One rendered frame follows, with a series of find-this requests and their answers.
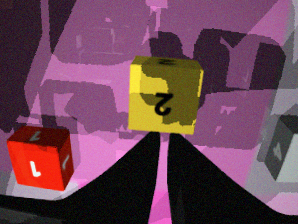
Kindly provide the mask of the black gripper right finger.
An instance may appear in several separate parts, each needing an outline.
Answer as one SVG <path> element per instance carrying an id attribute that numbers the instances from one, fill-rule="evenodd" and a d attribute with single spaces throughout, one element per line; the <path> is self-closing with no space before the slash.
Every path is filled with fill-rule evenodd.
<path id="1" fill-rule="evenodd" d="M 170 133 L 166 188 L 172 224 L 298 224 L 298 214 L 270 209 L 181 133 Z"/>

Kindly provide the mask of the small grey block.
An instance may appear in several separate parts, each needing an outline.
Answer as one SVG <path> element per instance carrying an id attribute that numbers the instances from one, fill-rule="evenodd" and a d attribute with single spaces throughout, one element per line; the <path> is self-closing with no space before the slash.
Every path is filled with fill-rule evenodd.
<path id="1" fill-rule="evenodd" d="M 298 119 L 279 117 L 265 165 L 275 183 L 298 183 Z"/>

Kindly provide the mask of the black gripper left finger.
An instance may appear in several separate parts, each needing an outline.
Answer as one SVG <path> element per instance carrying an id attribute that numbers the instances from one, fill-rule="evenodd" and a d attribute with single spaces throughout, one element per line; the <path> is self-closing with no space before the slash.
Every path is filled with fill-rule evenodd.
<path id="1" fill-rule="evenodd" d="M 148 224 L 161 132 L 150 131 L 113 167 L 63 200 L 0 194 L 0 224 Z"/>

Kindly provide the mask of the red block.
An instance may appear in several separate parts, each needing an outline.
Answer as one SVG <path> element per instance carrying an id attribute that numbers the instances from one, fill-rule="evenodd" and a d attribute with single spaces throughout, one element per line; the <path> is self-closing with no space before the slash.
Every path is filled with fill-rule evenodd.
<path id="1" fill-rule="evenodd" d="M 64 192 L 73 176 L 68 129 L 21 125 L 7 139 L 17 184 Z"/>

